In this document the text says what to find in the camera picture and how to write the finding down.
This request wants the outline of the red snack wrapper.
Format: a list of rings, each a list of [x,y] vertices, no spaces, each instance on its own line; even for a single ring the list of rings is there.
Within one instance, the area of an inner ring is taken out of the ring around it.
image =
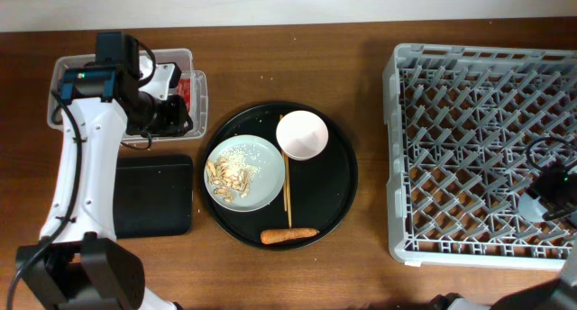
[[[179,81],[176,90],[177,94],[183,98],[187,108],[187,112],[190,113],[191,97],[192,97],[191,79],[182,78]]]

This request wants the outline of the wooden chopstick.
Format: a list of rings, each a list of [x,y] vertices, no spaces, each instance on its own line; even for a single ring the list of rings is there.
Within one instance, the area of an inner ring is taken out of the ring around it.
[[[288,211],[288,198],[287,198],[287,162],[286,162],[286,155],[285,152],[280,149],[280,153],[281,153],[281,157],[282,157],[282,161],[283,161],[283,174],[284,174],[284,179],[283,179],[283,187],[282,187],[282,195],[283,195],[283,208],[284,208],[284,212],[286,213]]]
[[[290,195],[290,174],[289,174],[289,157],[283,153],[285,163],[285,205],[288,216],[288,227],[292,228],[292,211],[291,211],[291,195]]]

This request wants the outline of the light blue cup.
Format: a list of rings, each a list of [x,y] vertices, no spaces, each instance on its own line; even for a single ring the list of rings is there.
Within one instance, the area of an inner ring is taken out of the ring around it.
[[[540,203],[539,197],[532,197],[526,190],[518,201],[518,214],[530,223],[545,222],[548,210]]]

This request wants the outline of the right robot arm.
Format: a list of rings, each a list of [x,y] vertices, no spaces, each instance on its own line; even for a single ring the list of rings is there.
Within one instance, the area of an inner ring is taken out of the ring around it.
[[[567,166],[545,168],[530,185],[528,196],[537,203],[547,202],[544,216],[568,215],[576,205],[576,174]],[[558,276],[543,284],[504,296],[493,305],[474,303],[459,294],[436,296],[432,310],[576,310],[576,248],[572,247]]]

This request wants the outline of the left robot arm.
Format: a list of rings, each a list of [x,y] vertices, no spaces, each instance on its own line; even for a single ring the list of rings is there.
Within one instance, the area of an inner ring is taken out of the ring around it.
[[[114,181],[125,138],[170,141],[194,130],[177,92],[192,75],[190,50],[151,50],[123,32],[99,33],[94,53],[57,60],[49,98],[63,135],[57,185],[38,242],[17,251],[14,276],[43,307],[173,307],[116,241]]]

